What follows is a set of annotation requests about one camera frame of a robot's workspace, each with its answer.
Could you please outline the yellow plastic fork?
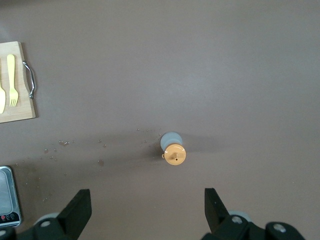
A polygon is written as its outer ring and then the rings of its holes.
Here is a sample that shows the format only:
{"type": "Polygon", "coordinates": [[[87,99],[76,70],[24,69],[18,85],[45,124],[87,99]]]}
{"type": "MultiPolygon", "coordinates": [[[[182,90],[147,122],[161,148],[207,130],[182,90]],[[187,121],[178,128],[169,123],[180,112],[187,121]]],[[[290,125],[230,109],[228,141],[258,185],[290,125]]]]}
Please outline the yellow plastic fork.
{"type": "Polygon", "coordinates": [[[18,103],[19,93],[15,87],[16,58],[13,54],[7,55],[7,70],[9,79],[9,106],[15,107],[18,103]]]}

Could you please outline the steel digital kitchen scale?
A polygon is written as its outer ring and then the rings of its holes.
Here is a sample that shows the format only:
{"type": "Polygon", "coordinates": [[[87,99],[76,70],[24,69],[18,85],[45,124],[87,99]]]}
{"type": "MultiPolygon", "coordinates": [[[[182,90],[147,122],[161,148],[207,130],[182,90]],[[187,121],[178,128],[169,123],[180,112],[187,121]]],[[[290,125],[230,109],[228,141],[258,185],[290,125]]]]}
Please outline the steel digital kitchen scale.
{"type": "Polygon", "coordinates": [[[9,166],[0,166],[0,227],[17,227],[21,222],[13,171],[9,166]]]}

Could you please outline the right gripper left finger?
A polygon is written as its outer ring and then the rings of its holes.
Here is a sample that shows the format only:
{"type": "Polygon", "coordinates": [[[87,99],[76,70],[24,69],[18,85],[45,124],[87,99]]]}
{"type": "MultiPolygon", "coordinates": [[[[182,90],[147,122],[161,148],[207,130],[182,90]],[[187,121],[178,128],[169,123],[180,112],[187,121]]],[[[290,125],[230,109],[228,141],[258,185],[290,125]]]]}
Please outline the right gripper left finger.
{"type": "Polygon", "coordinates": [[[91,215],[90,190],[81,189],[57,217],[44,218],[21,233],[0,227],[0,240],[78,240],[91,215]]]}

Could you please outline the brown table mat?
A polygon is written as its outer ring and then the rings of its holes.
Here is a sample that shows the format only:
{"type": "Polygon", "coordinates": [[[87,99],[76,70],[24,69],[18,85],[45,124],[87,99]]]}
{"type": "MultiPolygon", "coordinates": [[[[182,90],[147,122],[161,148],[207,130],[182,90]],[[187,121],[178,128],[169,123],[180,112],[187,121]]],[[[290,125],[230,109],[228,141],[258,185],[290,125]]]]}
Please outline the brown table mat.
{"type": "Polygon", "coordinates": [[[36,118],[0,124],[18,233],[90,189],[79,240],[200,240],[214,188],[320,240],[320,0],[0,0],[11,41],[36,81],[36,118]]]}

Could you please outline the squeeze bottle with orange cap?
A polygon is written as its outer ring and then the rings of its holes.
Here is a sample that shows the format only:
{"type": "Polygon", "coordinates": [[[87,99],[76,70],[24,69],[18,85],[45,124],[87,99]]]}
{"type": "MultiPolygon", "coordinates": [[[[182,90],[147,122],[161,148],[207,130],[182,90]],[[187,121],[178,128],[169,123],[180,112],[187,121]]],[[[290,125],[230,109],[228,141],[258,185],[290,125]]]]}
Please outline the squeeze bottle with orange cap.
{"type": "Polygon", "coordinates": [[[162,158],[173,166],[182,164],[187,156],[182,137],[177,132],[167,132],[160,139],[162,158]]]}

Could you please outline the yellow plastic knife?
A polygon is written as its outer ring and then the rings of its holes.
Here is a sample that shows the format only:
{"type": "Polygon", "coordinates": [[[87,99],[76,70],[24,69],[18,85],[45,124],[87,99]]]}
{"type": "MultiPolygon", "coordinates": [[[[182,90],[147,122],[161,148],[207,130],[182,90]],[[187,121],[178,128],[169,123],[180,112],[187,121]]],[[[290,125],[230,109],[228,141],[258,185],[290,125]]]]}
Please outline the yellow plastic knife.
{"type": "Polygon", "coordinates": [[[0,63],[0,114],[3,114],[5,111],[5,106],[6,106],[6,92],[2,88],[2,82],[1,82],[1,63],[0,63]]]}

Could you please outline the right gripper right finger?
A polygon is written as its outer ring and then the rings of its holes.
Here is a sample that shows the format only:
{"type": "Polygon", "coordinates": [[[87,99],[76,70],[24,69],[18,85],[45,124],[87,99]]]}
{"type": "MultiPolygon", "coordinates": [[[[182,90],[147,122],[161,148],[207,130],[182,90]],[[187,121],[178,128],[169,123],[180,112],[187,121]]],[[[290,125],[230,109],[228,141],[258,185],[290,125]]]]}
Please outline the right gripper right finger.
{"type": "Polygon", "coordinates": [[[204,190],[204,212],[210,232],[201,240],[306,240],[290,224],[271,221],[260,228],[239,214],[230,214],[214,188],[204,190]]]}

